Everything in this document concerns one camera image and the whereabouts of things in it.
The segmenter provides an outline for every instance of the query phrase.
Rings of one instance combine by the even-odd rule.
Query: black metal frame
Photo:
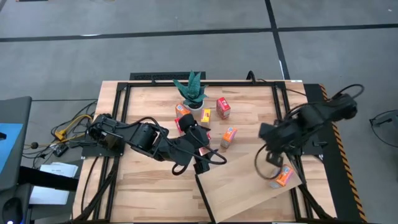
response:
[[[278,99],[278,93],[277,93],[277,88],[280,88],[282,90],[282,97],[284,99],[284,105],[285,105],[285,110],[288,112],[289,108],[289,101],[287,99],[287,92],[285,89],[285,83],[284,82],[257,82],[254,74],[250,71],[247,78],[247,80],[251,80],[251,82],[208,82],[206,80],[203,80],[202,82],[206,85],[209,86],[269,86],[272,88],[272,94],[274,97],[274,103],[275,103],[275,111],[277,113],[277,119],[282,120],[282,112],[280,110],[280,104],[279,104],[279,99]],[[126,94],[124,95],[124,103],[123,103],[123,110],[122,110],[122,116],[121,116],[121,121],[126,122],[126,116],[127,116],[127,107],[129,104],[129,97],[131,93],[131,88],[132,87],[149,87],[149,86],[173,86],[174,84],[172,82],[147,82],[147,83],[118,83],[117,91],[116,91],[116,96],[115,96],[115,101],[114,101],[114,106],[113,106],[113,112],[112,116],[113,118],[116,118],[116,115],[118,113],[118,106],[120,102],[120,97],[121,97],[121,91],[123,89],[126,90]],[[119,157],[115,157],[114,162],[119,163]],[[296,160],[302,170],[302,161],[299,156],[296,157]],[[106,176],[106,171],[108,168],[108,162],[109,158],[105,157],[105,160],[103,162],[103,168],[101,170],[101,177],[100,177],[100,182],[99,186],[102,184],[101,180],[104,179]],[[215,223],[214,216],[211,212],[210,206],[208,204],[208,201],[206,199],[206,195],[201,187],[201,183],[197,175],[195,175],[195,180],[197,182],[198,188],[200,189],[201,196],[204,200],[206,209],[208,210],[210,220],[212,223]],[[111,182],[110,187],[109,187],[109,195],[108,195],[108,202],[106,205],[106,211],[105,211],[105,219],[110,220],[111,218],[111,211],[112,211],[112,206],[113,206],[113,197],[114,197],[114,191],[116,188],[116,179]],[[301,218],[300,214],[300,208],[299,208],[299,201],[297,198],[297,192],[296,189],[290,190],[290,194],[292,197],[292,204],[294,208],[294,214],[296,220]],[[98,219],[99,215],[99,210],[100,210],[100,204],[97,205],[93,219]],[[311,208],[309,207],[308,202],[305,203],[305,208],[307,211],[307,217],[312,218],[312,211]]]

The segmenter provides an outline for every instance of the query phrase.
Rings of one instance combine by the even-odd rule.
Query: orange juice box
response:
[[[221,146],[228,148],[232,140],[234,139],[237,131],[238,130],[236,128],[229,127],[221,140]]]
[[[272,177],[275,176],[279,169],[282,169],[280,171],[280,174],[273,180],[270,180],[269,185],[273,188],[273,189],[278,189],[280,187],[285,187],[287,182],[289,181],[290,177],[293,174],[293,169],[289,166],[284,164],[282,166],[282,168],[278,168],[276,167],[273,171],[272,171]]]
[[[180,134],[180,136],[183,135],[184,132],[181,130],[180,124],[178,123],[180,121],[180,118],[175,118],[174,121],[175,121],[175,124],[177,125],[178,133]]]
[[[201,111],[201,116],[200,116],[200,125],[202,125],[203,127],[210,127],[210,113],[211,110],[210,109],[203,109]]]
[[[191,113],[182,103],[179,103],[175,106],[175,114],[177,115],[178,118],[181,118],[182,116]]]
[[[210,132],[208,131],[207,133],[207,137],[209,138],[209,141],[211,140],[211,137],[210,137]],[[203,156],[204,154],[206,154],[207,152],[209,152],[209,150],[206,148],[206,147],[201,147],[201,148],[199,148],[199,154],[201,155],[201,156]]]
[[[229,117],[231,112],[231,107],[227,103],[224,97],[221,97],[216,102],[217,113],[221,117],[221,119],[226,119]]]

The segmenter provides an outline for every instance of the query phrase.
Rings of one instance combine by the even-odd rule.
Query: green leaves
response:
[[[188,86],[181,84],[177,80],[173,80],[174,85],[185,98],[185,105],[200,103],[207,97],[205,95],[205,88],[207,86],[200,86],[200,75],[200,72],[195,75],[195,73],[191,71],[189,74]]]

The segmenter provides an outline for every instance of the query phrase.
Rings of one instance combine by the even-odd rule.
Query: floor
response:
[[[357,116],[338,126],[368,221],[398,220],[398,150],[380,142],[368,121],[398,107],[397,1],[0,1],[0,99],[35,100],[26,143],[51,141],[50,129],[97,98],[103,80],[131,72],[242,79],[253,70],[258,78],[323,83],[330,95],[361,83]],[[393,127],[376,131],[398,144]],[[79,158],[71,149],[49,162]]]

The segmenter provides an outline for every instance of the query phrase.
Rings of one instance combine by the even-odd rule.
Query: wooden tabletop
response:
[[[112,113],[116,86],[120,81],[105,81],[99,93],[95,115]],[[286,81],[286,87],[305,93],[301,82]],[[307,102],[305,96],[288,91],[290,107]],[[209,86],[205,106],[211,108],[211,147],[220,148],[228,161],[233,161],[258,150],[264,142],[257,137],[259,125],[273,123],[276,119],[271,87],[268,86]],[[215,101],[225,97],[231,105],[229,119],[222,120],[215,111]],[[284,111],[282,93],[279,101]],[[124,92],[121,95],[120,119]],[[170,138],[177,137],[174,123],[175,105],[183,98],[175,87],[134,87],[131,89],[127,110],[127,123],[143,116],[153,116],[161,126],[170,130]],[[228,149],[220,147],[222,134],[234,126],[238,132]],[[85,159],[76,191],[73,214],[80,214],[80,205],[87,175],[94,158]],[[98,188],[103,158],[94,166],[84,198],[84,207]],[[302,156],[303,169],[309,191],[331,216],[336,215],[323,164],[313,156]],[[121,158],[113,202],[111,222],[208,222],[210,218],[197,188],[193,161],[180,176],[171,173],[173,162],[158,162],[126,146]],[[303,199],[297,189],[301,214],[305,216]],[[105,192],[99,217],[103,218],[108,193]],[[227,222],[294,221],[294,211],[289,192],[282,193],[229,219]]]

